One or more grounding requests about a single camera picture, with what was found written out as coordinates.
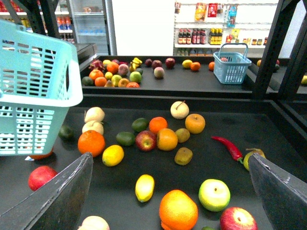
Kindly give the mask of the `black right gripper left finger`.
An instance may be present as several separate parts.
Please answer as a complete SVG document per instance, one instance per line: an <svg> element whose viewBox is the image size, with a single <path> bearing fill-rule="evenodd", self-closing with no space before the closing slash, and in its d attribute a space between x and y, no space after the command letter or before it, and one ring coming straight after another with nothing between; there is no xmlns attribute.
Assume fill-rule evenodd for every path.
<svg viewBox="0 0 307 230"><path fill-rule="evenodd" d="M2 230L74 230L77 228L93 171L85 153L52 180L0 216Z"/></svg>

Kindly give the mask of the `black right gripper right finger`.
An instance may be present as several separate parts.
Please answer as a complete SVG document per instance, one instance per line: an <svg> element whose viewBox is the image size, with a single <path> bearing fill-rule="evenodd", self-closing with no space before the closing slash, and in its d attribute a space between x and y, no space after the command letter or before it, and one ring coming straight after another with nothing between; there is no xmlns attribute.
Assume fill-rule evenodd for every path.
<svg viewBox="0 0 307 230"><path fill-rule="evenodd" d="M274 230L307 228L307 183L268 159L252 154L249 173Z"/></svg>

